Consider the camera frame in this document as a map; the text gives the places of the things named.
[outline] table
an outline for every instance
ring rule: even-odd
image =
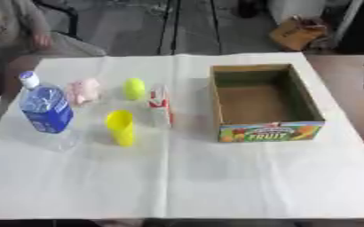
[[[364,140],[364,55],[307,58]]]
[[[291,63],[302,75],[327,119],[316,139],[215,141],[210,66],[259,63]],[[104,95],[75,109],[70,127],[83,141],[65,153],[10,106],[0,121],[0,219],[364,217],[364,144],[301,54],[47,59],[36,71],[61,86],[96,77]],[[169,87],[173,130],[153,128],[145,102],[124,100],[120,85],[132,76]],[[115,109],[134,114],[131,148],[113,145],[104,127]]]

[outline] white bottle cap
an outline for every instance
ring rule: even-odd
[[[27,89],[33,89],[40,84],[40,79],[33,71],[27,71],[20,74],[19,79]]]

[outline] yellow ball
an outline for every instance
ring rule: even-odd
[[[127,99],[136,100],[145,95],[145,83],[138,78],[130,78],[124,84]]]

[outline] plastic bottle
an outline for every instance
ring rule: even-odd
[[[46,144],[42,146],[61,151],[74,147],[78,136],[67,129],[74,115],[64,92],[55,85],[40,83],[32,71],[22,73],[20,81],[24,87],[20,109],[36,130],[45,133]]]

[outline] cardboard box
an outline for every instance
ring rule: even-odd
[[[292,65],[213,67],[210,87],[220,142],[313,139],[324,124]]]

